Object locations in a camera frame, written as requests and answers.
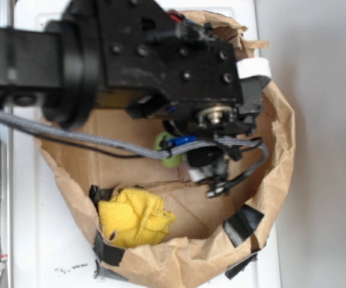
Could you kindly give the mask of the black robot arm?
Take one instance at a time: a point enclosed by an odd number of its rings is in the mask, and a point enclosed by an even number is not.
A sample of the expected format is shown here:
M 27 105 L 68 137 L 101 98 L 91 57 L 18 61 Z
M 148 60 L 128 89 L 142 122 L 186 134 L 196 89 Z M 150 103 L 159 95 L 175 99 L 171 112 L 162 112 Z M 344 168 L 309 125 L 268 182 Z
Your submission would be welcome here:
M 0 122 L 52 141 L 184 155 L 208 197 L 229 193 L 268 159 L 256 129 L 272 75 L 264 58 L 154 1 L 71 1 L 43 32 L 0 28 Z M 78 132 L 93 109 L 161 119 L 178 136 L 157 151 Z

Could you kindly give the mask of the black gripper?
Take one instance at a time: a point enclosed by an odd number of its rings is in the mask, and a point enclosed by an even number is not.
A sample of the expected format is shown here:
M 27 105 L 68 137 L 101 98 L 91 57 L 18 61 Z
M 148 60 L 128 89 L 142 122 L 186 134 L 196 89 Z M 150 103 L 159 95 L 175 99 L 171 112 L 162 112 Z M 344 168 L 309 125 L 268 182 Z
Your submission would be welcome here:
M 230 160 L 241 159 L 239 134 L 251 135 L 263 110 L 271 75 L 263 58 L 239 59 L 231 43 L 154 1 L 97 1 L 103 84 L 96 105 L 132 118 L 161 119 L 186 147 L 193 181 L 207 181 L 208 197 L 228 193 L 253 169 L 234 179 Z

